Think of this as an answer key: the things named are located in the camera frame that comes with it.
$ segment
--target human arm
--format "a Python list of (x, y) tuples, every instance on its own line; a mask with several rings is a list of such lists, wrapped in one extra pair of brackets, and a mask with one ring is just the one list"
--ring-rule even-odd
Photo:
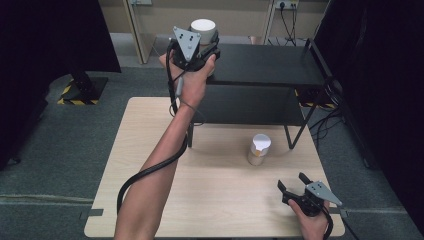
[[(165, 56), (161, 56), (160, 61), (165, 65)], [(181, 98), (190, 106), (180, 105), (177, 114), (140, 171), (168, 159), (181, 148), (186, 130), (195, 114), (193, 108), (197, 108), (204, 96), (206, 78), (214, 68), (214, 61), (215, 56), (212, 55), (202, 69), (184, 74)], [(170, 68), (174, 78), (182, 72), (172, 63)], [(115, 239), (154, 238), (171, 190), (176, 167), (177, 161), (147, 175), (129, 188), (118, 214)]]
[[(300, 230), (305, 240), (322, 240), (327, 230), (328, 221), (323, 212), (318, 216), (308, 217), (303, 212), (300, 206), (292, 199), (288, 201), (300, 223)], [(325, 208), (328, 209), (329, 202), (324, 202)]]

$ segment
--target black shelf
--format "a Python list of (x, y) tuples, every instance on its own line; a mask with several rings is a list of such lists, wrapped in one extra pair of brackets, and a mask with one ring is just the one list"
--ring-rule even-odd
[[(207, 123), (294, 125), (304, 117), (292, 88), (209, 85), (198, 110)], [(193, 122), (204, 118), (196, 114)]]
[(304, 47), (220, 44), (213, 85), (322, 87), (313, 51)]
[[(192, 146), (194, 123), (282, 125), (293, 149), (332, 74), (312, 39), (305, 47), (221, 44), (221, 58), (207, 81), (206, 95), (188, 129)], [(296, 88), (320, 89), (304, 117)], [(292, 141), (288, 126), (300, 126)]]

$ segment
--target yellow and black tape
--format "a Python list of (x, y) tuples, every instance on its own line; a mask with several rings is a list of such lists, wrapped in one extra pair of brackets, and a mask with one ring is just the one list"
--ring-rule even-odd
[(69, 105), (96, 105), (99, 99), (84, 99), (80, 91), (77, 89), (74, 79), (68, 83), (57, 101), (57, 104)]

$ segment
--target paper cup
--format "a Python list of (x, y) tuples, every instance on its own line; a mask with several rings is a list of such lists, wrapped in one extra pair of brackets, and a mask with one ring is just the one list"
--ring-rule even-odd
[(216, 24), (209, 19), (197, 19), (191, 23), (191, 31), (200, 33), (200, 45), (208, 45), (216, 32)]
[(257, 134), (253, 137), (247, 160), (254, 166), (261, 165), (271, 146), (271, 139), (265, 134)]

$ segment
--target wooden table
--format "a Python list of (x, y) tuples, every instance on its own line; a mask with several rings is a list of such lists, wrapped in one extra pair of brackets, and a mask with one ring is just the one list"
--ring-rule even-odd
[[(169, 124), (169, 104), (168, 98), (130, 99), (92, 206), (104, 211), (88, 218), (88, 237), (113, 236), (118, 191), (140, 169)], [(257, 133), (267, 134), (272, 145), (265, 162), (252, 166), (247, 153)], [(196, 127), (194, 141), (179, 160), (157, 237), (300, 236), (293, 211), (281, 202), (277, 182), (302, 194), (298, 174), (304, 172), (328, 186), (307, 129), (293, 150), (282, 126), (205, 124)], [(340, 216), (332, 217), (332, 236), (343, 235)]]

